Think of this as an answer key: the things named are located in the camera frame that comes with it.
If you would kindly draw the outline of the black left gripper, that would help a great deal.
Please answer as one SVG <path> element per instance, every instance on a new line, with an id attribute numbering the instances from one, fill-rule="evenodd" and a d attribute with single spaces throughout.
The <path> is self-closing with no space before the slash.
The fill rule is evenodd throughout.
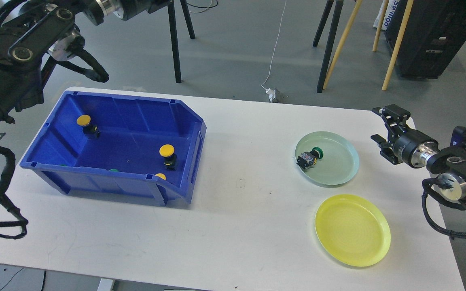
<path id="1" fill-rule="evenodd" d="M 168 0 L 115 0 L 113 13 L 119 19 L 128 21 L 142 12 L 152 14 L 168 5 Z"/>

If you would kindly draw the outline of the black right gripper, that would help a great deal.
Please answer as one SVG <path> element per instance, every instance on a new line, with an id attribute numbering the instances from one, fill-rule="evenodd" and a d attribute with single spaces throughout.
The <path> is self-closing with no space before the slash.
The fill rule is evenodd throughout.
<path id="1" fill-rule="evenodd" d="M 398 138 L 394 145 L 375 134 L 371 139 L 380 148 L 380 155 L 392 164 L 407 163 L 411 167 L 426 167 L 427 161 L 439 152 L 438 142 L 416 129 L 410 129 L 407 121 L 411 113 L 391 104 L 371 110 L 380 116 L 388 131 L 388 138 Z"/>

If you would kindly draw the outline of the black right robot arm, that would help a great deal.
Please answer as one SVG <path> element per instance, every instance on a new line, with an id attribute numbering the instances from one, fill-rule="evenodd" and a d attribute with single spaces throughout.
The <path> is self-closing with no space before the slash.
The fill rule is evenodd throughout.
<path id="1" fill-rule="evenodd" d="M 466 239 L 466 232 L 447 230 L 433 221 L 427 210 L 427 198 L 442 206 L 466 211 L 466 127 L 455 127 L 451 144 L 439 149 L 439 143 L 419 130 L 410 128 L 410 112 L 397 105 L 372 109 L 383 120 L 387 138 L 375 134 L 371 139 L 380 155 L 392 164 L 405 163 L 412 168 L 426 168 L 432 177 L 422 180 L 422 212 L 429 225 L 451 239 Z"/>

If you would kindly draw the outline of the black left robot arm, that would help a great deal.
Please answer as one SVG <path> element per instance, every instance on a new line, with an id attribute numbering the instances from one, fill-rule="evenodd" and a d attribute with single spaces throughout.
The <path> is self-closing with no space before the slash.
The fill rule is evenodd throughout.
<path id="1" fill-rule="evenodd" d="M 153 13 L 171 0 L 10 0 L 0 8 L 0 122 L 44 102 L 44 86 L 56 65 L 107 82 L 108 73 L 84 49 L 85 39 L 75 24 L 83 13 L 99 25 L 115 13 L 128 20 L 144 11 Z M 15 171 L 15 154 L 0 146 L 0 204 L 15 221 L 0 221 L 0 238 L 21 239 L 28 220 L 6 195 Z"/>

